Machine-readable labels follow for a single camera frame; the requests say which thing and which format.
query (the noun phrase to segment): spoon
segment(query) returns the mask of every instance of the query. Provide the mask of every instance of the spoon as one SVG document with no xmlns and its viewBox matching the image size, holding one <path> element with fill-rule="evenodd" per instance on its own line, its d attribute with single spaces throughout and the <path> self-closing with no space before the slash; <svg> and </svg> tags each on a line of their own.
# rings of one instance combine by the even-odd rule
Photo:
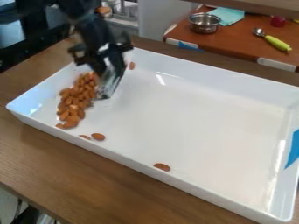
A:
<svg viewBox="0 0 299 224">
<path fill-rule="evenodd" d="M 266 35 L 266 33 L 261 28 L 254 28 L 253 33 L 258 37 L 265 38 L 265 40 L 269 42 L 272 46 L 276 47 L 277 49 L 283 52 L 288 53 L 289 51 L 292 51 L 292 48 L 288 44 L 282 42 L 278 38 Z"/>
</svg>

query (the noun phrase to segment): pile of almonds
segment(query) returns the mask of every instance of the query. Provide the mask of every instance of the pile of almonds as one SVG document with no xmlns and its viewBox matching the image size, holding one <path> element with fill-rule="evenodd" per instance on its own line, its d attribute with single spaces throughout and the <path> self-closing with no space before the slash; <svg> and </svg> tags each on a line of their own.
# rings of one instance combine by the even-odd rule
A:
<svg viewBox="0 0 299 224">
<path fill-rule="evenodd" d="M 73 87 L 60 91 L 61 101 L 58 105 L 57 115 L 64 123 L 58 123 L 56 127 L 64 130 L 71 129 L 84 119 L 84 109 L 92 105 L 91 99 L 94 98 L 95 78 L 93 72 L 82 74 L 74 82 Z"/>
</svg>

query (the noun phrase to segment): light blue paper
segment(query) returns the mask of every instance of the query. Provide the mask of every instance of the light blue paper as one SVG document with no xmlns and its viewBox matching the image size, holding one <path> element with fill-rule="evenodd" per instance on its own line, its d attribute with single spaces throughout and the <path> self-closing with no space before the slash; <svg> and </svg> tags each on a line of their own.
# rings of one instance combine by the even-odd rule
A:
<svg viewBox="0 0 299 224">
<path fill-rule="evenodd" d="M 232 25 L 241 20 L 245 14 L 243 10 L 233 10 L 223 7 L 218 7 L 216 10 L 211 10 L 208 13 L 221 18 L 221 25 Z"/>
</svg>

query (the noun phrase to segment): almond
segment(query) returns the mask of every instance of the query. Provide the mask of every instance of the almond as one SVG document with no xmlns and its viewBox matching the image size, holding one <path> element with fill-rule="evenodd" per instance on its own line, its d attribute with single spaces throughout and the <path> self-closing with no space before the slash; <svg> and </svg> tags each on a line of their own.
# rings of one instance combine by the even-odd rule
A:
<svg viewBox="0 0 299 224">
<path fill-rule="evenodd" d="M 73 97 L 72 96 L 69 96 L 67 99 L 66 99 L 66 105 L 70 105 L 72 104 L 73 102 Z"/>
<path fill-rule="evenodd" d="M 64 129 L 64 127 L 63 127 L 63 124 L 62 124 L 62 123 L 58 123 L 58 124 L 56 124 L 55 126 L 56 126 L 56 128 L 59 128 L 59 129 Z"/>
<path fill-rule="evenodd" d="M 85 117 L 85 112 L 84 112 L 83 109 L 79 109 L 79 110 L 78 110 L 78 116 L 79 116 L 80 119 L 84 119 L 84 117 Z"/>
<path fill-rule="evenodd" d="M 58 105 L 58 109 L 64 109 L 64 108 L 66 108 L 66 104 L 63 101 L 61 101 Z"/>
<path fill-rule="evenodd" d="M 69 110 L 67 109 L 62 115 L 59 116 L 60 121 L 65 121 L 69 116 Z"/>
<path fill-rule="evenodd" d="M 78 93 L 79 93 L 78 90 L 79 90 L 78 87 L 72 87 L 72 88 L 71 88 L 71 92 L 70 92 L 70 94 L 71 94 L 72 96 L 77 96 Z"/>
<path fill-rule="evenodd" d="M 73 98 L 73 105 L 77 106 L 79 105 L 80 100 L 78 98 Z"/>
<path fill-rule="evenodd" d="M 92 88 L 89 86 L 89 85 L 85 85 L 85 87 L 84 87 L 85 89 L 86 89 L 86 91 L 89 91 L 89 90 L 91 90 Z"/>
<path fill-rule="evenodd" d="M 84 84 L 85 84 L 85 81 L 82 79 L 82 80 L 80 80 L 80 86 L 81 87 L 83 87 L 84 86 Z"/>
<path fill-rule="evenodd" d="M 85 81 L 86 83 L 89 82 L 89 76 L 88 76 L 88 74 L 85 75 L 85 77 L 84 77 L 84 81 Z"/>
<path fill-rule="evenodd" d="M 61 100 L 64 101 L 70 96 L 70 91 L 65 91 L 65 93 L 62 95 Z"/>
<path fill-rule="evenodd" d="M 166 165 L 166 164 L 161 164 L 161 163 L 157 163 L 154 164 L 154 166 L 160 170 L 163 170 L 165 172 L 169 172 L 170 171 L 170 166 Z"/>
<path fill-rule="evenodd" d="M 84 95 L 83 95 L 83 94 L 81 94 L 81 95 L 79 95 L 79 97 L 78 97 L 78 98 L 79 98 L 79 100 L 80 100 L 80 101 L 83 101 L 83 100 L 84 100 Z"/>
<path fill-rule="evenodd" d="M 134 62 L 130 62 L 129 63 L 129 70 L 133 70 L 135 68 L 135 63 Z"/>
<path fill-rule="evenodd" d="M 77 109 L 79 109 L 79 107 L 78 107 L 78 105 L 71 104 L 71 105 L 70 105 L 70 109 L 77 110 Z"/>
<path fill-rule="evenodd" d="M 65 122 L 65 124 L 63 125 L 63 127 L 65 129 L 71 129 L 71 128 L 74 128 L 78 125 L 77 122 Z"/>
<path fill-rule="evenodd" d="M 103 141 L 105 140 L 105 136 L 100 134 L 100 133 L 93 133 L 92 134 L 92 137 L 95 139 L 95 140 L 98 140 L 98 141 Z"/>
<path fill-rule="evenodd" d="M 80 121 L 80 118 L 77 115 L 70 115 L 67 117 L 66 121 L 68 123 L 78 123 Z"/>
<path fill-rule="evenodd" d="M 83 138 L 85 138 L 85 139 L 87 139 L 87 140 L 91 140 L 91 137 L 90 136 L 86 136 L 86 135 L 79 135 L 80 137 L 83 137 Z"/>
<path fill-rule="evenodd" d="M 85 102 L 81 101 L 78 105 L 81 109 L 84 109 L 87 105 Z"/>
<path fill-rule="evenodd" d="M 62 89 L 60 92 L 59 92 L 59 95 L 63 95 L 65 92 L 68 92 L 68 91 L 70 91 L 71 89 L 69 89 L 69 88 L 64 88 L 64 89 Z"/>
<path fill-rule="evenodd" d="M 90 98 L 90 96 L 89 96 L 89 92 L 88 92 L 88 91 L 85 91 L 85 92 L 83 93 L 83 95 L 84 95 L 84 98 L 87 99 L 87 100 Z"/>
<path fill-rule="evenodd" d="M 89 90 L 89 96 L 90 96 L 90 98 L 94 98 L 94 90 L 93 89 Z"/>
<path fill-rule="evenodd" d="M 70 116 L 78 116 L 78 109 L 70 108 Z"/>
<path fill-rule="evenodd" d="M 67 110 L 67 108 L 59 108 L 58 110 L 57 110 L 57 115 L 58 116 L 61 116 L 65 111 Z"/>
</svg>

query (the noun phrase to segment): floor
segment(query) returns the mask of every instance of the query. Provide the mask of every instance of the floor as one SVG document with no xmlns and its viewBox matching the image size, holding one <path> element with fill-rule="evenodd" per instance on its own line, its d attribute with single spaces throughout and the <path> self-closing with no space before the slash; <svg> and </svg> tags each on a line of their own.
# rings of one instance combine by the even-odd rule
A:
<svg viewBox="0 0 299 224">
<path fill-rule="evenodd" d="M 21 211 L 27 208 L 23 203 Z M 0 188 L 0 221 L 1 224 L 11 224 L 17 210 L 17 197 Z"/>
<path fill-rule="evenodd" d="M 28 207 L 23 202 L 21 212 Z M 17 210 L 17 197 L 0 188 L 0 224 L 11 224 Z M 40 215 L 37 224 L 53 224 L 54 219 L 46 214 Z"/>
</svg>

